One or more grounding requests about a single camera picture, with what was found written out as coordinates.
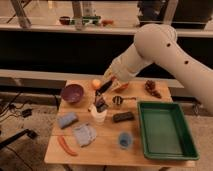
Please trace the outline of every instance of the white container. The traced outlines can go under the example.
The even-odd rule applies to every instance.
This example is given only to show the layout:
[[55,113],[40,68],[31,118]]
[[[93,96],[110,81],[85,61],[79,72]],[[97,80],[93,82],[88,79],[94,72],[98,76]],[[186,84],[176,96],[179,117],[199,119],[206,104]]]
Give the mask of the white container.
[[97,109],[94,104],[90,107],[91,114],[95,120],[95,122],[102,124],[106,118],[107,110],[104,110],[103,112],[97,112]]

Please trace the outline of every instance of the wooden table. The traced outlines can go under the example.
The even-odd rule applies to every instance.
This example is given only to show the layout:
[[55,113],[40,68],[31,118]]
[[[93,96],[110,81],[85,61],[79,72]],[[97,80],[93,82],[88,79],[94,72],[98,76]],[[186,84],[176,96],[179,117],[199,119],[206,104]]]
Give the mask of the wooden table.
[[[79,117],[79,122],[61,130],[57,123],[54,123],[52,135],[49,140],[45,162],[75,165],[115,165],[115,166],[162,166],[162,167],[194,167],[194,161],[163,161],[149,160],[143,155],[143,148],[140,140],[139,121],[137,103],[134,100],[124,101],[121,107],[116,107],[112,103],[112,97],[120,95],[122,97],[140,97],[143,101],[165,101],[171,102],[172,98],[164,82],[157,82],[156,88],[161,93],[162,99],[150,96],[144,89],[144,81],[132,81],[122,93],[106,92],[104,97],[109,105],[108,114],[103,125],[98,125],[88,112],[89,106],[94,101],[94,90],[91,87],[91,80],[72,80],[68,84],[77,83],[84,88],[84,97],[77,104],[68,104],[62,100],[58,111],[58,116],[68,112],[75,112]],[[132,111],[136,120],[113,123],[112,115],[119,112]],[[81,148],[72,129],[80,123],[89,122],[97,131],[97,138],[89,146]],[[134,141],[132,148],[122,150],[118,145],[118,136],[121,132],[132,133]],[[57,142],[57,135],[63,135],[71,149],[78,153],[73,157],[64,152]]]

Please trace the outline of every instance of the floor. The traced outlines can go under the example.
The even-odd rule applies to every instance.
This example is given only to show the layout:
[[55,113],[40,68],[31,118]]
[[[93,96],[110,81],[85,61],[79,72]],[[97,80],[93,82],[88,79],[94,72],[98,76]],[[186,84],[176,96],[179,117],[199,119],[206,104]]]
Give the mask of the floor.
[[[18,155],[32,169],[29,169],[23,161],[21,161],[11,150],[4,148],[0,151],[0,168],[4,171],[63,171],[62,165],[44,163],[44,156],[50,138],[52,123],[55,120],[57,107],[54,106],[54,100],[49,105],[36,104],[35,99],[32,104],[26,104],[22,109],[31,108],[32,115],[27,118],[9,117],[1,122],[0,141],[20,132],[23,129],[34,130],[38,137],[30,139],[23,136],[21,139],[10,144],[8,147],[15,150]],[[23,103],[16,103],[17,107],[21,107]],[[171,171],[211,171],[213,170],[213,117],[208,114],[205,109],[199,109],[199,115],[195,115],[192,110],[191,103],[181,103],[186,114],[189,127],[191,129],[196,147],[200,154],[200,159],[197,161],[196,168],[172,168]],[[74,166],[74,171],[99,171],[103,167],[79,167]],[[116,167],[109,166],[106,171],[155,171],[158,168],[139,168],[139,167]]]

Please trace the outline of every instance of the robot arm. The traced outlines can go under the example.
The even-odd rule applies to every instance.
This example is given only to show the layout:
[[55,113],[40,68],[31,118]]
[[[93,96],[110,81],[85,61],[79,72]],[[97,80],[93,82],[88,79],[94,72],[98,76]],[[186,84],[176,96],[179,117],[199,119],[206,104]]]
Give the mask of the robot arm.
[[175,29],[168,25],[141,27],[134,43],[112,61],[104,78],[116,78],[115,89],[154,62],[171,73],[213,114],[213,71],[186,54],[176,40]]

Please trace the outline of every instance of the metal spoon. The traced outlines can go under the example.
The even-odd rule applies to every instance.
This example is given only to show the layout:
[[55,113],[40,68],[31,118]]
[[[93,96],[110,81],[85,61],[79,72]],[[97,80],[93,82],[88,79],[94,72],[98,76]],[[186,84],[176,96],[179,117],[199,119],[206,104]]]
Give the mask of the metal spoon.
[[121,105],[124,100],[137,100],[136,97],[121,97],[121,96],[114,96],[112,98],[112,102],[116,105]]

